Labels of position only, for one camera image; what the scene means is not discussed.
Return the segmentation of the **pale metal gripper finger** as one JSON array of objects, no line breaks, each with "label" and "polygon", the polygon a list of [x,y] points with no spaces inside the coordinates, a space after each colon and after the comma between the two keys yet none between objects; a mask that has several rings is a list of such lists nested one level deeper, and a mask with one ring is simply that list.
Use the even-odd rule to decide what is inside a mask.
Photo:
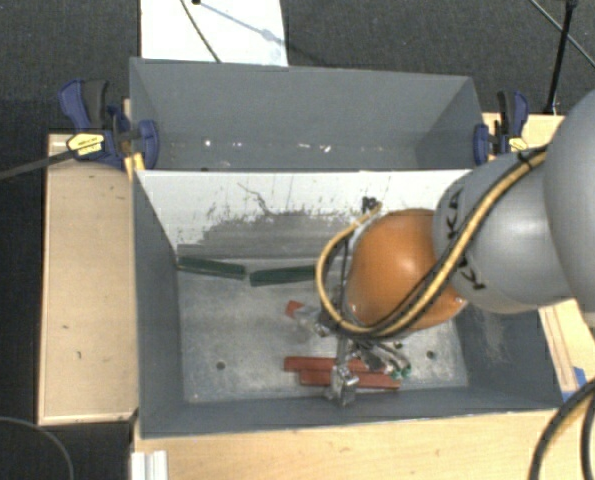
[{"label": "pale metal gripper finger", "polygon": [[319,337],[328,337],[334,334],[333,321],[328,313],[320,307],[303,306],[297,309],[296,321],[299,326]]},{"label": "pale metal gripper finger", "polygon": [[340,407],[346,407],[355,400],[359,377],[346,365],[335,365],[330,372],[330,384],[324,396]]}]

